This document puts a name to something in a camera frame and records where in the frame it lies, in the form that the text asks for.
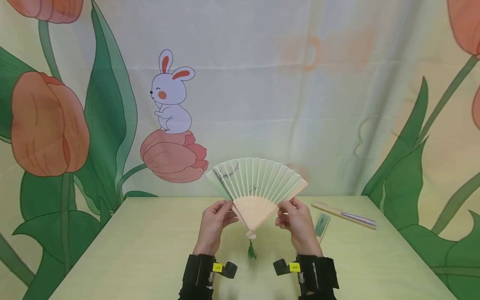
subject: white rabbit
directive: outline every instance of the white rabbit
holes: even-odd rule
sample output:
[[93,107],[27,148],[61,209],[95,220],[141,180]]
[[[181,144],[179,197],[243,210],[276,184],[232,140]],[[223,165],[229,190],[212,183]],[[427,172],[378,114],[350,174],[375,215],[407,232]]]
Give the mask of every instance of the white rabbit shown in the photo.
[[160,74],[152,81],[150,94],[159,110],[155,112],[158,116],[160,129],[165,133],[183,133],[190,129],[192,118],[190,114],[180,106],[185,101],[187,89],[184,81],[195,76],[195,71],[190,67],[181,67],[170,74],[168,71],[173,62],[172,52],[165,49],[160,54],[158,64]]

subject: black sleeve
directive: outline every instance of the black sleeve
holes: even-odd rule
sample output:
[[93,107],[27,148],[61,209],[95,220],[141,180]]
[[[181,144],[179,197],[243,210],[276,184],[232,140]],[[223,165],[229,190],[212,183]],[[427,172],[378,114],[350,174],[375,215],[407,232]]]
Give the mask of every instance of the black sleeve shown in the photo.
[[336,300],[333,289],[339,288],[333,259],[309,255],[297,255],[301,268],[305,268],[306,290],[316,291],[308,296],[300,296],[299,300]]
[[183,273],[183,285],[179,300],[212,300],[212,282],[209,277],[215,257],[190,255]]
[[179,300],[212,300],[213,289],[183,284]]
[[299,297],[299,300],[336,300],[333,289],[318,291],[315,294]]

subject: finger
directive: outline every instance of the finger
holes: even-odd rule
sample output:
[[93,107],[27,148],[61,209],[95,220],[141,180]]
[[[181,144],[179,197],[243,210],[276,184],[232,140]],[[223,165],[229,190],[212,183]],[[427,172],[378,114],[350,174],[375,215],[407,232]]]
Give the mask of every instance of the finger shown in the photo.
[[228,212],[225,215],[224,219],[226,220],[226,219],[230,219],[230,218],[233,218],[233,217],[236,217],[236,216],[237,216],[237,214],[235,214],[234,212]]
[[225,200],[220,200],[220,201],[217,201],[215,203],[213,203],[212,205],[210,205],[209,207],[207,207],[207,209],[205,209],[205,211],[209,211],[209,212],[212,212],[212,213],[216,213],[217,210],[219,210],[223,204],[225,204]]
[[281,224],[290,224],[290,220],[287,215],[278,216],[275,219],[275,226],[280,226]]
[[230,211],[232,208],[232,201],[226,201],[224,202],[223,206],[216,212],[217,215],[219,215],[222,218],[225,218],[225,215]]
[[278,204],[280,209],[285,210],[287,213],[292,213],[296,211],[295,206],[292,205],[290,201],[283,201]]
[[290,223],[282,223],[280,224],[280,228],[290,231]]
[[302,201],[298,200],[297,198],[292,198],[289,202],[292,203],[292,205],[296,209],[301,209],[303,207],[306,207],[306,205]]
[[235,223],[235,222],[238,222],[238,220],[239,220],[239,219],[236,218],[236,217],[223,220],[223,228],[227,227],[227,226],[230,225],[230,224],[233,224],[233,223]]
[[277,215],[281,216],[281,215],[284,215],[286,213],[287,213],[287,211],[285,209],[281,208],[281,209],[278,210]]

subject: light green tablecloth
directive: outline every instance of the light green tablecloth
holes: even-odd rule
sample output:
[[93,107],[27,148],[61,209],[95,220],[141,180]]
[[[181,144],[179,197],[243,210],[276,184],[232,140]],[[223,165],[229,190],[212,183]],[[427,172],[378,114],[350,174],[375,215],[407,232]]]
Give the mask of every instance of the light green tablecloth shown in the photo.
[[[453,300],[455,297],[365,196],[301,197],[377,221],[371,230],[332,216],[321,242],[335,260],[339,300]],[[202,211],[217,198],[128,198],[51,300],[172,300],[196,243]],[[314,221],[320,211],[310,207]],[[238,266],[234,279],[216,276],[214,299],[293,300],[295,274],[276,276],[272,263],[295,260],[286,230],[274,217],[257,230],[258,261],[249,263],[247,229],[240,222],[222,235],[217,260]]]

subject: green folding fan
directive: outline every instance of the green folding fan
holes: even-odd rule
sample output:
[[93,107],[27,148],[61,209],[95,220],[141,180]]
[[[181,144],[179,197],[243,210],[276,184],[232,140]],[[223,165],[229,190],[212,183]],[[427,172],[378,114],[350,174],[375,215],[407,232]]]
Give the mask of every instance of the green folding fan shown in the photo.
[[295,171],[272,160],[237,158],[223,162],[206,174],[222,196],[233,201],[232,210],[248,228],[247,236],[278,211],[308,183]]

